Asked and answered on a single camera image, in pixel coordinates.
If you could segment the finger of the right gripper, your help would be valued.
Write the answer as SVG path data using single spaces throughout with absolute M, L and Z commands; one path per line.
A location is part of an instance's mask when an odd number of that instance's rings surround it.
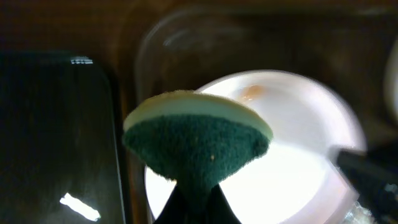
M 377 223 L 397 223 L 397 142 L 361 152 L 332 146 L 329 158 L 359 193 L 359 203 Z

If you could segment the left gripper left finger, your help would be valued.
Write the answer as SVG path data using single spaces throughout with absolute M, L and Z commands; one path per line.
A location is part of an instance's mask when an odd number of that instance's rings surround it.
M 154 224 L 188 224 L 188 205 L 176 185 Z

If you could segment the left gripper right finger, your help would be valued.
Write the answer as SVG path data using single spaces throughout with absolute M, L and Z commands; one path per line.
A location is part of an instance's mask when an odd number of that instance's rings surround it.
M 224 196 L 220 185 L 212 188 L 206 205 L 207 224 L 241 224 Z

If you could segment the green yellow sponge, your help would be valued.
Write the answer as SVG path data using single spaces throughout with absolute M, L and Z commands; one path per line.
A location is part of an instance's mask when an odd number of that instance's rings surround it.
M 252 109 L 224 97 L 174 91 L 130 112 L 123 143 L 155 173 L 201 200 L 219 182 L 263 156 L 273 133 Z

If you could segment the white plate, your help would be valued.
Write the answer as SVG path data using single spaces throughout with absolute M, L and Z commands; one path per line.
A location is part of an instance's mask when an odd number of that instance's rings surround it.
M 367 147 L 343 99 L 315 80 L 275 70 L 235 73 L 200 90 L 245 103 L 274 134 L 265 156 L 220 184 L 241 223 L 344 220 L 358 196 L 333 164 L 336 150 Z

